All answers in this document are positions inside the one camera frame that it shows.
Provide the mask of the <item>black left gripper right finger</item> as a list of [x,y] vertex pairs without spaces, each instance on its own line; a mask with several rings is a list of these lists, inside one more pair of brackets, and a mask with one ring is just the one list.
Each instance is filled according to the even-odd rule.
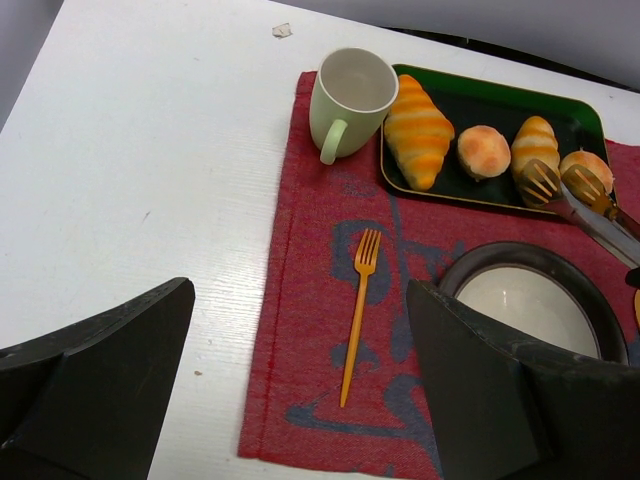
[[635,479],[639,371],[577,354],[412,280],[411,331],[447,479]]

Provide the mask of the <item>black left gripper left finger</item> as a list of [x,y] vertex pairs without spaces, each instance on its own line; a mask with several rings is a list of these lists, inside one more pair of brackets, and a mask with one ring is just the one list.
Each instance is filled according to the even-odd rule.
[[146,478],[194,302],[174,278],[2,349],[2,478]]

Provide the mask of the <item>metal serving tongs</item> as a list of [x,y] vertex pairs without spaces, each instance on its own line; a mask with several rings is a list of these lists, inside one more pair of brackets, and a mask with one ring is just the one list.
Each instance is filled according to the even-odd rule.
[[639,241],[576,199],[547,164],[532,159],[514,179],[526,205],[559,215],[580,228],[625,266],[631,269],[639,267]]

